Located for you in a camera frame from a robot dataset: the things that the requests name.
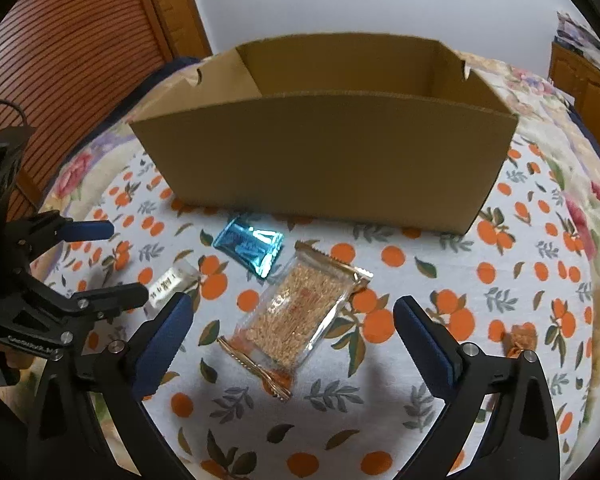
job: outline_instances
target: metal screw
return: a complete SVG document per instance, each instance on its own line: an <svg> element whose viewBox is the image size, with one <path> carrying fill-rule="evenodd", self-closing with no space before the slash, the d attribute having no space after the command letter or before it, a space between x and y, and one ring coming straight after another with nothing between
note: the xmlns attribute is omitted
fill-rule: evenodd
<svg viewBox="0 0 600 480"><path fill-rule="evenodd" d="M125 342L120 339L116 339L107 345L107 350L112 354L119 354L125 349Z"/></svg>
<svg viewBox="0 0 600 480"><path fill-rule="evenodd" d="M60 359L62 359L63 355L64 352L61 349L56 348L53 352L51 352L49 359L51 359L52 361L59 361Z"/></svg>
<svg viewBox="0 0 600 480"><path fill-rule="evenodd" d="M465 343L462 345L462 351L469 357L477 356L480 353L480 349L473 343Z"/></svg>
<svg viewBox="0 0 600 480"><path fill-rule="evenodd" d="M536 361L538 361L538 356L532 350L525 350L524 352L522 352L522 355L530 363L535 363Z"/></svg>
<svg viewBox="0 0 600 480"><path fill-rule="evenodd" d="M66 332L62 332L62 334L60 336L60 342L63 345L68 345L73 340L74 340L74 335L71 332L69 332L68 330Z"/></svg>

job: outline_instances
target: human hand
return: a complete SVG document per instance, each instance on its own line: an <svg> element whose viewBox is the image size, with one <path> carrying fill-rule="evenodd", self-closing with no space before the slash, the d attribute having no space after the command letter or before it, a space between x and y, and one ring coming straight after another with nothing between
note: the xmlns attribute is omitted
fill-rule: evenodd
<svg viewBox="0 0 600 480"><path fill-rule="evenodd" d="M10 368L17 368L18 370L26 370L32 363L34 356L28 355L23 352L18 352L8 346L0 344L0 352L4 352L7 357L7 365Z"/></svg>

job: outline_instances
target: slatted wooden door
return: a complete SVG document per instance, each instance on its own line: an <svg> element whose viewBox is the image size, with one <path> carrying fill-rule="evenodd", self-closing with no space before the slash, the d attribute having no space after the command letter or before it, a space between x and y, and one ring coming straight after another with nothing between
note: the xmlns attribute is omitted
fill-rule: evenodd
<svg viewBox="0 0 600 480"><path fill-rule="evenodd" d="M151 0L19 0L0 24L0 98L37 128L23 170L42 190L74 146L172 58ZM0 107L0 127L18 123ZM11 197L10 218L33 212Z"/></svg>

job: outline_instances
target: shiny blue packet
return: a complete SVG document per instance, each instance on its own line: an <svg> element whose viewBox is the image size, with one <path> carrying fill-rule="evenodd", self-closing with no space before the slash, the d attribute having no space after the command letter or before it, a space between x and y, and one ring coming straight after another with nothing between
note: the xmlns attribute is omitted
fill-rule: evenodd
<svg viewBox="0 0 600 480"><path fill-rule="evenodd" d="M213 247L243 264L261 279L271 270L285 235L277 231L255 228L250 216L241 215L231 220L216 237Z"/></svg>

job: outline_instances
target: open brown box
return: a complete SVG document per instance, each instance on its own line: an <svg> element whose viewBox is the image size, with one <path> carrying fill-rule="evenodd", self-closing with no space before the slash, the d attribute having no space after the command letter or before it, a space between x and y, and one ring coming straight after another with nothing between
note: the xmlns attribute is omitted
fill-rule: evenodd
<svg viewBox="0 0 600 480"><path fill-rule="evenodd" d="M205 61L131 127L193 205L464 234L517 117L439 41L309 34Z"/></svg>

